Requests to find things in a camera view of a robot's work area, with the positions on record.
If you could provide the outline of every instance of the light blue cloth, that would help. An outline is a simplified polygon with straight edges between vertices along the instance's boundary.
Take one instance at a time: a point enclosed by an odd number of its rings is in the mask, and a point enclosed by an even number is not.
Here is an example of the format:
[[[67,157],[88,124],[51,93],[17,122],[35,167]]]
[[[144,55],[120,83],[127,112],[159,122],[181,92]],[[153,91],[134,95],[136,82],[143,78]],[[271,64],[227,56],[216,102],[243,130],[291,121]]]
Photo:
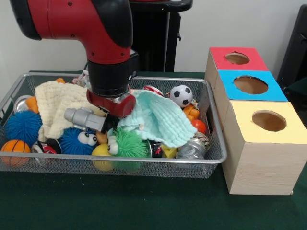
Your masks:
[[[120,120],[119,127],[134,130],[142,139],[159,141],[170,148],[183,146],[196,133],[196,128],[172,100],[146,90],[133,95],[136,106],[129,116]]]

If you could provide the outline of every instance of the wooden box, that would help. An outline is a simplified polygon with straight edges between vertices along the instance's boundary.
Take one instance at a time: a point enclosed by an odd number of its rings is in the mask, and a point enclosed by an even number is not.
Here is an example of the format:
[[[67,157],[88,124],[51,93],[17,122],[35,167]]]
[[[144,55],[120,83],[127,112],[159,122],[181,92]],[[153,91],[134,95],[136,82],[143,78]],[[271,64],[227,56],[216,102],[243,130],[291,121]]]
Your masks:
[[[230,194],[291,194],[307,160],[307,130],[291,103],[230,101],[223,133]]]
[[[211,47],[209,49],[205,80],[214,92],[219,70],[268,71],[255,48]]]
[[[222,128],[229,100],[288,101],[269,71],[219,70],[213,94]]]

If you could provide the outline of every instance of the orange basketball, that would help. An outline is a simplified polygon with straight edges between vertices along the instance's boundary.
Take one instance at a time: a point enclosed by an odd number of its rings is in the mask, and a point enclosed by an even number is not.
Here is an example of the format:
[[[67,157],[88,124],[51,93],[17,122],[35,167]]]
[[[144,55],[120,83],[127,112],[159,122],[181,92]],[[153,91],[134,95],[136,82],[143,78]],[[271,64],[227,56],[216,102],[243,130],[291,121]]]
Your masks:
[[[1,152],[24,152],[29,153],[31,149],[29,146],[21,140],[10,140],[6,142]],[[11,167],[21,167],[25,165],[29,158],[28,157],[1,157],[3,163]]]

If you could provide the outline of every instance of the wire basket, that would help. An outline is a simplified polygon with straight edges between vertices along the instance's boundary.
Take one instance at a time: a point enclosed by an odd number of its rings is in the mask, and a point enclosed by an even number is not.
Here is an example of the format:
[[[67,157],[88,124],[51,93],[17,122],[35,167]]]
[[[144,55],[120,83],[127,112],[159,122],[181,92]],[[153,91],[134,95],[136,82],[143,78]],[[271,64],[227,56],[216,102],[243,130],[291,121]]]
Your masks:
[[[12,115],[13,104],[18,97],[34,95],[35,87],[41,83],[53,81],[59,77],[66,82],[71,82],[77,76],[78,74],[59,73],[27,73],[21,76],[0,103],[0,146],[8,141],[5,135],[5,125],[7,119]],[[145,85],[152,85],[163,93],[169,92],[174,86],[180,84],[185,84],[192,89],[194,98],[199,102],[200,119],[208,126],[206,135],[210,139],[211,148],[206,153],[204,160],[0,152],[1,159],[5,156],[29,158],[25,165],[18,168],[7,166],[0,161],[0,171],[209,178],[216,166],[224,162],[227,157],[210,85],[200,79],[136,77],[130,81],[132,89],[142,89]],[[50,163],[41,166],[38,161],[46,158],[50,160]],[[94,167],[93,162],[99,164],[101,170]],[[115,164],[120,167],[106,171],[110,168],[109,166]]]

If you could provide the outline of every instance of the green fuzzy toy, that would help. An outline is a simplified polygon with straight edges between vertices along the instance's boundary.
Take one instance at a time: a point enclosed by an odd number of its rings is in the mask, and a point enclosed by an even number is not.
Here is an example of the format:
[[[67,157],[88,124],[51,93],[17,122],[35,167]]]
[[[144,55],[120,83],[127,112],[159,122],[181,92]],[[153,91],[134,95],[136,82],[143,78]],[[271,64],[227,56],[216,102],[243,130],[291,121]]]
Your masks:
[[[108,139],[108,152],[115,157],[140,157],[146,158],[148,151],[146,144],[136,132],[118,128],[114,135]],[[128,173],[138,171],[141,162],[115,161],[114,167]]]

